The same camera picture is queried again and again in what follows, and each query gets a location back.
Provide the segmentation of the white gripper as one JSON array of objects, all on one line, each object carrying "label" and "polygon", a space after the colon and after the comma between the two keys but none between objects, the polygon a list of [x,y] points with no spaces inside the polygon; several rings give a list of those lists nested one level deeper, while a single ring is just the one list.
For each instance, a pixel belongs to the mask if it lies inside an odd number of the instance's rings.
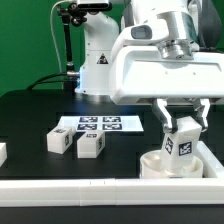
[{"label": "white gripper", "polygon": [[224,54],[201,52],[193,33],[189,19],[154,18],[124,28],[111,52],[112,101],[152,103],[163,132],[175,133],[177,120],[166,109],[167,103],[192,99],[196,121],[205,132],[210,101],[224,98]]}]

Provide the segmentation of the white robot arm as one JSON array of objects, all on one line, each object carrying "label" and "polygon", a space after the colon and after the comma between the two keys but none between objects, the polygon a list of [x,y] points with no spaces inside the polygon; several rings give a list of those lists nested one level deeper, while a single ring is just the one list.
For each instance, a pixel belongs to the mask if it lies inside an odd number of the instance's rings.
[{"label": "white robot arm", "polygon": [[149,104],[166,132],[178,129],[166,106],[191,104],[207,129],[210,105],[224,98],[213,1],[130,0],[120,24],[103,14],[112,1],[78,0],[87,17],[80,90],[117,104]]}]

